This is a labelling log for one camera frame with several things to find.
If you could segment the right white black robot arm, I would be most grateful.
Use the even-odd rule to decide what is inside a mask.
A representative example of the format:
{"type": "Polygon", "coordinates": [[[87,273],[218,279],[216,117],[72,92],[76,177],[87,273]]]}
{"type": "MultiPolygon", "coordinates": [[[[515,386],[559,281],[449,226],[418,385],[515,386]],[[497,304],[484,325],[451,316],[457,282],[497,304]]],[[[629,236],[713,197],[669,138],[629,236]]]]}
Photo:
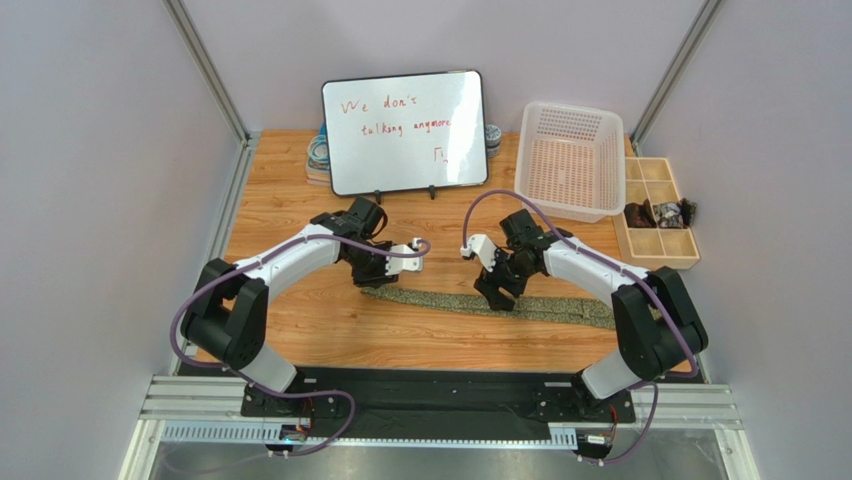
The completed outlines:
{"type": "Polygon", "coordinates": [[[572,380],[583,399],[602,401],[652,382],[683,362],[693,364],[708,347],[706,329],[678,271],[616,261],[566,231],[543,229],[526,210],[504,218],[500,227],[505,247],[475,234],[460,248],[464,259],[481,263],[474,287],[491,309],[513,310],[528,280],[542,274],[580,287],[613,313],[616,350],[572,380]]]}

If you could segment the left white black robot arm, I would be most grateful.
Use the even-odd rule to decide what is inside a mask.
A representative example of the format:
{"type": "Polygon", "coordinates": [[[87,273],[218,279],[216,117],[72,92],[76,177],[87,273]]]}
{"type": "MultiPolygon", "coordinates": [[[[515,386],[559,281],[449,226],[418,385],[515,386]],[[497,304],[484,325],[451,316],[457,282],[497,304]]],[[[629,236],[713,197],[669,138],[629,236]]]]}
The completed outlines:
{"type": "Polygon", "coordinates": [[[295,236],[261,254],[234,263],[209,261],[176,315],[172,336],[212,355],[214,368],[285,392],[298,371],[266,341],[270,303],[305,276],[340,261],[350,265],[358,287],[393,283],[405,268],[419,269],[418,242],[374,240],[386,222],[378,204],[358,197],[346,210],[315,216],[295,236]]]}

